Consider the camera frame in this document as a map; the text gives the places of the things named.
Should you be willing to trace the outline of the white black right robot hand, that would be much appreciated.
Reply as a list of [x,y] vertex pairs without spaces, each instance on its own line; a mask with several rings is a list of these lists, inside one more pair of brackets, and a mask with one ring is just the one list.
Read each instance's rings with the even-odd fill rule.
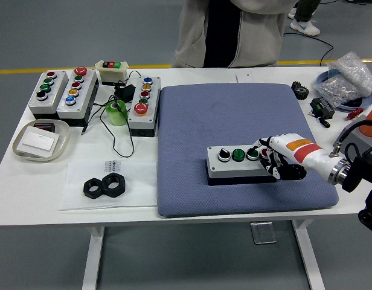
[[299,180],[307,170],[314,170],[328,182],[330,174],[342,160],[341,156],[331,157],[322,147],[298,134],[282,134],[257,140],[252,148],[267,147],[267,160],[261,164],[275,179]]

